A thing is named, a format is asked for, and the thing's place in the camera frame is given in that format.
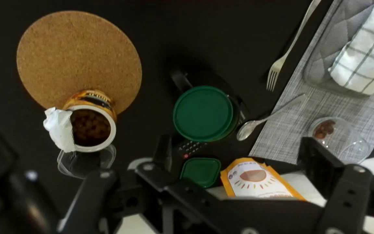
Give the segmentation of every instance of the green lid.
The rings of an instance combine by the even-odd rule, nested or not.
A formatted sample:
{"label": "green lid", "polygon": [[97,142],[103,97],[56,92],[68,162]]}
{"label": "green lid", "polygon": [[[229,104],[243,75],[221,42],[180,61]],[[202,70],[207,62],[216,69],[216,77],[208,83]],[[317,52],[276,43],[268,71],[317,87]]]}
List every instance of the green lid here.
{"label": "green lid", "polygon": [[222,139],[233,129],[234,107],[221,90],[199,86],[178,99],[173,121],[177,131],[186,139],[213,142]]}
{"label": "green lid", "polygon": [[203,187],[211,187],[221,172],[221,161],[212,157],[189,159],[182,169],[181,178],[189,178]]}

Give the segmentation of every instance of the food packet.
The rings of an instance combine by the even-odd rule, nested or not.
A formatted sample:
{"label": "food packet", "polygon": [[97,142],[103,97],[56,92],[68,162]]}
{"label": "food packet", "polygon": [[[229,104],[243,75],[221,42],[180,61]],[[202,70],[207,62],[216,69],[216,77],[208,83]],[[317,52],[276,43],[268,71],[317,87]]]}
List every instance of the food packet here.
{"label": "food packet", "polygon": [[228,196],[304,200],[272,166],[259,164],[252,157],[233,161],[221,172],[221,181]]}

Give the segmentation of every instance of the gray placemat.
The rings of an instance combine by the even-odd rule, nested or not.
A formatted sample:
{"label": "gray placemat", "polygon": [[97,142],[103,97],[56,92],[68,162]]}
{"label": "gray placemat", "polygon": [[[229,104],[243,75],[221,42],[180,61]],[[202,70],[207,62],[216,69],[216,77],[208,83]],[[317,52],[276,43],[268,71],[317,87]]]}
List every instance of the gray placemat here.
{"label": "gray placemat", "polygon": [[[286,112],[268,121],[250,152],[251,156],[296,164],[302,136],[307,135],[307,130],[312,122],[321,117],[342,117],[347,120],[351,122],[354,130],[367,139],[371,148],[374,147],[374,96],[354,95],[350,91],[347,94],[335,92],[322,86],[313,86],[304,81],[303,77],[304,69],[319,43],[322,42],[325,31],[333,27],[329,22],[342,8],[341,4],[342,1],[339,0],[332,4],[324,22],[280,97],[274,112],[300,94],[309,96],[308,103],[300,112]],[[356,152],[341,156],[343,162],[359,162],[364,159],[365,156]]]}

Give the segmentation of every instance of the round cork board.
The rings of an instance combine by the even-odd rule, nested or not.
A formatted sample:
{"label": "round cork board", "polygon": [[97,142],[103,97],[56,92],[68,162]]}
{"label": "round cork board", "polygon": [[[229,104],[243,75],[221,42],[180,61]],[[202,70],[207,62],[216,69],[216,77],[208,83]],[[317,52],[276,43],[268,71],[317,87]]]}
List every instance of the round cork board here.
{"label": "round cork board", "polygon": [[63,108],[82,90],[104,91],[117,113],[137,97],[142,64],[132,40],[109,21],[58,12],[34,22],[17,49],[20,78],[45,108]]}

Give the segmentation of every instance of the white cloth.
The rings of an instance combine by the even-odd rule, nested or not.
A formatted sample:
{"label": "white cloth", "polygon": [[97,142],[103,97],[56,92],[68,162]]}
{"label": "white cloth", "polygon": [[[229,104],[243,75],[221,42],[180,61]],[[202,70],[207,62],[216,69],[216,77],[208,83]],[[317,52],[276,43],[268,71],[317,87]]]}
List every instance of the white cloth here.
{"label": "white cloth", "polygon": [[374,9],[329,71],[338,84],[374,95]]}
{"label": "white cloth", "polygon": [[73,125],[71,122],[73,112],[50,108],[45,113],[46,120],[43,121],[43,126],[50,133],[55,144],[64,152],[76,151]]}

